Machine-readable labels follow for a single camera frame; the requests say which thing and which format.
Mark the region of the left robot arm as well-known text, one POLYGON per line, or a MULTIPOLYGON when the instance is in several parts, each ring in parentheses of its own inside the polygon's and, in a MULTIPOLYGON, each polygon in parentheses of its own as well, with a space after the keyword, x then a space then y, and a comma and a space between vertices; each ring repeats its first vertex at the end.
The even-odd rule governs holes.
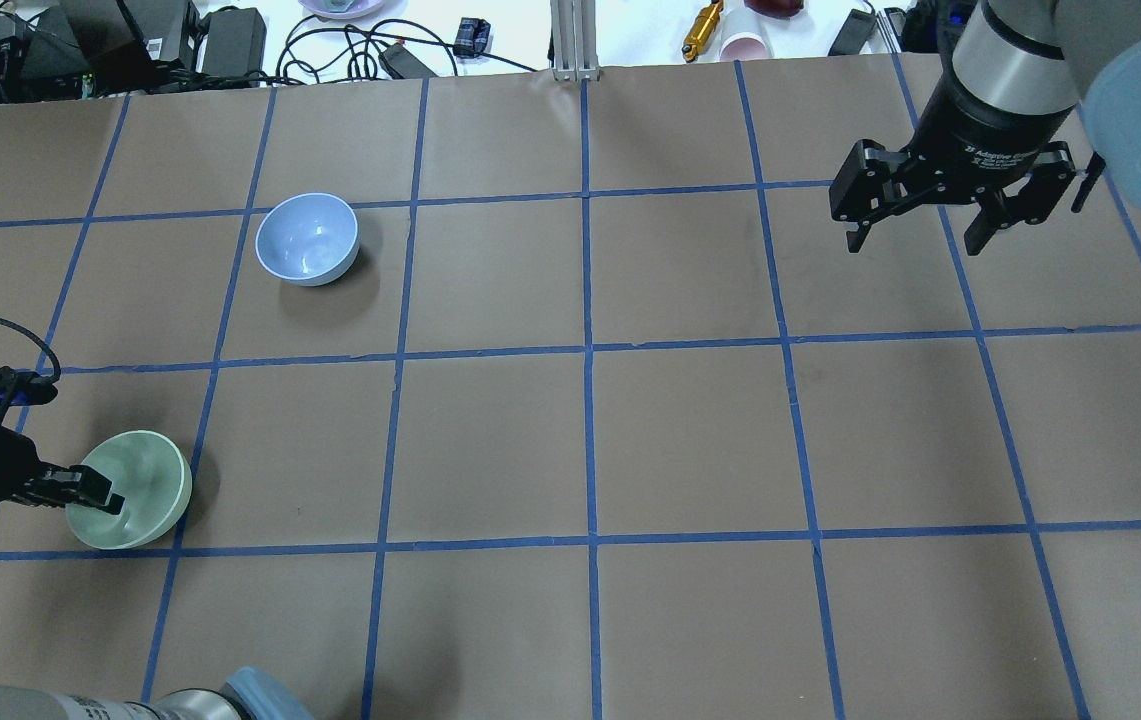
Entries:
MULTIPOLYGON (((95 550, 135 550, 162 536, 191 501, 191 466, 163 434, 127 430, 76 466, 52 466, 34 442, 0 424, 0 492, 16 503, 64 510, 70 528, 95 550)), ((308 719, 285 685, 241 668, 217 689, 187 688, 151 702, 0 685, 0 719, 308 719)))

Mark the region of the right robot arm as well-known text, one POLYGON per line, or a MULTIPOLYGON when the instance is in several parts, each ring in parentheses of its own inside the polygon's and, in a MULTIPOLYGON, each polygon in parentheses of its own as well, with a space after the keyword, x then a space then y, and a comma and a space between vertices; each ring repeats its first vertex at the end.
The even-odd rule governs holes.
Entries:
POLYGON ((971 256, 1045 223, 1077 172, 1055 138, 1074 110, 1094 152, 1073 210, 1101 173, 1141 209, 1141 1, 980 1, 907 145, 855 141, 831 183, 845 246, 861 251, 873 225, 923 205, 977 207, 971 256))

